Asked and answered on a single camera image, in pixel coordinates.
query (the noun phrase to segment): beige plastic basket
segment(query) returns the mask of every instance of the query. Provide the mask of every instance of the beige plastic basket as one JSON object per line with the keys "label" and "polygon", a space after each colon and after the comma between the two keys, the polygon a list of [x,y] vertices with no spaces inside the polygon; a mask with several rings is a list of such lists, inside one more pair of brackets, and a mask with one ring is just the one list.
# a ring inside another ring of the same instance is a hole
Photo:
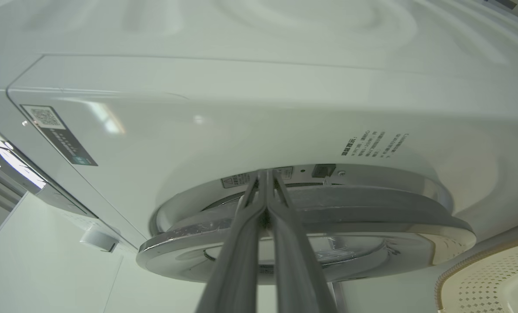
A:
{"label": "beige plastic basket", "polygon": [[458,263],[435,295],[440,313],[518,313],[518,240]]}

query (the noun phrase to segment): metal tongs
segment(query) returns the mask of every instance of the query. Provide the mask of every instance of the metal tongs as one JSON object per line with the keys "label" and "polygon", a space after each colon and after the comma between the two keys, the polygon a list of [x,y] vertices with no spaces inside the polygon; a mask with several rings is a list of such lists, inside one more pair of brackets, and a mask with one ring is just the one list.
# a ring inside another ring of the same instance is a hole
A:
{"label": "metal tongs", "polygon": [[322,268],[275,169],[251,177],[196,313],[255,313],[258,244],[265,230],[274,238],[278,312],[336,313]]}

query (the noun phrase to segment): white washing machine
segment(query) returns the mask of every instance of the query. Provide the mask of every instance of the white washing machine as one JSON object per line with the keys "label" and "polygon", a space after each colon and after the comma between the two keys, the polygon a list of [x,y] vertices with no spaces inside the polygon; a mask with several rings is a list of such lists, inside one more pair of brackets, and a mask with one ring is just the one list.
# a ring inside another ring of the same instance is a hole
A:
{"label": "white washing machine", "polygon": [[518,225],[518,19],[471,0],[13,0],[0,140],[161,275],[207,280],[267,168],[317,210],[327,271],[380,253],[372,275],[409,271]]}

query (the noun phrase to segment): warning label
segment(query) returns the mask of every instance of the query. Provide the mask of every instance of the warning label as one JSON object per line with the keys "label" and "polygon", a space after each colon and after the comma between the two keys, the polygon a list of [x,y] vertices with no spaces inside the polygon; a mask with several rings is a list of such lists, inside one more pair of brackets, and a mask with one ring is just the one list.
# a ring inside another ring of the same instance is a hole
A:
{"label": "warning label", "polygon": [[409,135],[409,133],[368,130],[348,140],[341,155],[390,158],[404,144]]}
{"label": "warning label", "polygon": [[[285,168],[277,168],[280,176],[282,176],[283,180],[290,180],[292,178],[293,166],[288,166]],[[243,173],[238,175],[232,175],[228,177],[224,177],[221,179],[222,186],[224,188],[231,188],[235,186],[247,185],[251,180],[251,172]]]}

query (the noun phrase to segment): qr code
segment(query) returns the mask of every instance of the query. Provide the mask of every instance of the qr code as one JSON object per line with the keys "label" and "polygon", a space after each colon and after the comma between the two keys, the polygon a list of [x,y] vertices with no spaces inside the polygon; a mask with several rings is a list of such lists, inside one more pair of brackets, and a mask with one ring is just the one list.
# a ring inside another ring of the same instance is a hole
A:
{"label": "qr code", "polygon": [[25,106],[25,108],[35,119],[39,127],[65,129],[60,118],[50,107]]}

